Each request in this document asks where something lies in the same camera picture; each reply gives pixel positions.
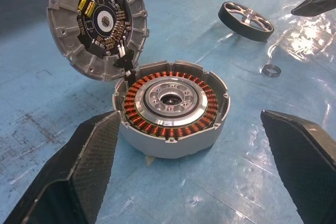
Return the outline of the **grey motor base copper coils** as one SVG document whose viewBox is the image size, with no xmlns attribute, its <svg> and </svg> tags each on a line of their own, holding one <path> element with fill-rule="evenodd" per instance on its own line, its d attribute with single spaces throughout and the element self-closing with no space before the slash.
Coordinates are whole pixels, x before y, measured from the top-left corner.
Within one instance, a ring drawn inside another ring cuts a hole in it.
<svg viewBox="0 0 336 224">
<path fill-rule="evenodd" d="M 176 159 L 211 147 L 230 109 L 226 84 L 202 66 L 161 61 L 115 85 L 122 136 L 145 155 Z"/>
</svg>

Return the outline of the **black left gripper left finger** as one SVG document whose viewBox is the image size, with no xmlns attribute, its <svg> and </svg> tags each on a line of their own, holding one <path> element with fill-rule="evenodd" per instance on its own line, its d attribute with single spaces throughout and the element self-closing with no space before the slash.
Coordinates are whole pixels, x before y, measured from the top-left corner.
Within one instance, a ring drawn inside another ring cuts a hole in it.
<svg viewBox="0 0 336 224">
<path fill-rule="evenodd" d="M 95 224 L 110 180 L 120 111 L 82 122 L 3 224 Z"/>
</svg>

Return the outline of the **round grey metal disc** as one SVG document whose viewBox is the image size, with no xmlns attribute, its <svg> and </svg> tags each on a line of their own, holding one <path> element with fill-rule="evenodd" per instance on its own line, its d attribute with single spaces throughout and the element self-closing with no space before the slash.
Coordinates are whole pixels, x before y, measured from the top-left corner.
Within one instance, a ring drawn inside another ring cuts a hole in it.
<svg viewBox="0 0 336 224">
<path fill-rule="evenodd" d="M 132 75 L 149 36 L 144 0 L 48 0 L 47 17 L 60 53 L 99 81 Z"/>
</svg>

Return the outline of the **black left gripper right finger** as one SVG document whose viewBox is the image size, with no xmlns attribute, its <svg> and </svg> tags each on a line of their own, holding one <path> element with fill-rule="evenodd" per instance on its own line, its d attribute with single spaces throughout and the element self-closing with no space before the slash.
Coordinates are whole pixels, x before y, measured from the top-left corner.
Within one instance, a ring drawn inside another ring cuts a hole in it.
<svg viewBox="0 0 336 224">
<path fill-rule="evenodd" d="M 260 114 L 278 173 L 304 224 L 336 224 L 336 140 L 295 115 Z"/>
</svg>

